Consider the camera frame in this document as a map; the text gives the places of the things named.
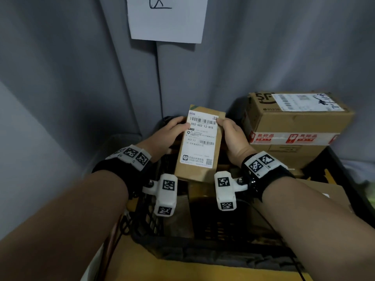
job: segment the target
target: black wristband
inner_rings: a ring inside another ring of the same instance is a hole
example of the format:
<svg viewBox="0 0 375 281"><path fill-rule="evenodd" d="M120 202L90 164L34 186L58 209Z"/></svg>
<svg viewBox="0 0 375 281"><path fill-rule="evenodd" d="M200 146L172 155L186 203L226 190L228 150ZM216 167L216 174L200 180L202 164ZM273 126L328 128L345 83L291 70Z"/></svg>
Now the black wristband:
<svg viewBox="0 0 375 281"><path fill-rule="evenodd" d="M249 184L249 191L252 197L258 198L262 201L263 192L265 189L276 179L282 178L284 176L288 176L291 178L295 178L293 174L282 165L279 165L275 169L269 170L265 175L261 178L258 178L252 171L250 171L249 167L245 165L245 162L249 160L251 157L257 154L250 155L244 159L241 164L241 169L246 177L246 179L251 182Z"/></svg>
<svg viewBox="0 0 375 281"><path fill-rule="evenodd" d="M149 171L152 166L150 161L143 167L142 171L137 170L119 158L102 160L94 167L92 173L98 170L108 170L121 178L128 189L129 199L138 197L142 192L142 187L149 182Z"/></svg>

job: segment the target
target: white paper sheet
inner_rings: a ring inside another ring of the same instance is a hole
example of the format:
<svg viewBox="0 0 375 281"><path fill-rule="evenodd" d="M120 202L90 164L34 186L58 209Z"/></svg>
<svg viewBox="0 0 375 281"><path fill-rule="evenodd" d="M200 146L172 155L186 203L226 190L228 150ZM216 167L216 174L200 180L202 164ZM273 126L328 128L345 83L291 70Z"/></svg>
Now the white paper sheet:
<svg viewBox="0 0 375 281"><path fill-rule="evenodd" d="M127 0L132 39L201 43L207 0Z"/></svg>

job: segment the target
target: forearm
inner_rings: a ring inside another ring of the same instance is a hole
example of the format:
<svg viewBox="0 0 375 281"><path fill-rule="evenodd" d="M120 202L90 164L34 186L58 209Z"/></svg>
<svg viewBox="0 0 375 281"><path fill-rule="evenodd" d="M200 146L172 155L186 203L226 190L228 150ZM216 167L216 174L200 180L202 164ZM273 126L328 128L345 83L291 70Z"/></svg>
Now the forearm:
<svg viewBox="0 0 375 281"><path fill-rule="evenodd" d="M124 211L115 174L89 175L0 241L2 280L79 280Z"/></svg>
<svg viewBox="0 0 375 281"><path fill-rule="evenodd" d="M274 181L262 199L314 280L375 277L375 230L354 214L292 178Z"/></svg>

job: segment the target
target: person's left hand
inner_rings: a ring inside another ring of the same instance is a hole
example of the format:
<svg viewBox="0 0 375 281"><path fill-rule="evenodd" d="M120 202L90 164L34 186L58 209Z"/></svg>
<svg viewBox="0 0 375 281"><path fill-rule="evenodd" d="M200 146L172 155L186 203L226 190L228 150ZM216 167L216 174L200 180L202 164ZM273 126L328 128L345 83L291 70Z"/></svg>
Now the person's left hand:
<svg viewBox="0 0 375 281"><path fill-rule="evenodd" d="M136 146L145 149L152 156L151 161L155 163L168 152L176 137L190 128L190 123L178 124L183 119L183 116L173 118L166 126Z"/></svg>

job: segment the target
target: person's right hand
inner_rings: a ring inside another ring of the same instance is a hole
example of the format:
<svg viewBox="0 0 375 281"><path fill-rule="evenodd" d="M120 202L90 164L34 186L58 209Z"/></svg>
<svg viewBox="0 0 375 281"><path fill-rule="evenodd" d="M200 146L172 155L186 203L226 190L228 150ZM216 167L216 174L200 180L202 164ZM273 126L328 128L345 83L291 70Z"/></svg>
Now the person's right hand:
<svg viewBox="0 0 375 281"><path fill-rule="evenodd" d="M241 167L243 160L247 156L257 153L257 151L249 145L241 127L232 119L218 118L216 122L224 128L225 142L228 146L228 159L232 164Z"/></svg>

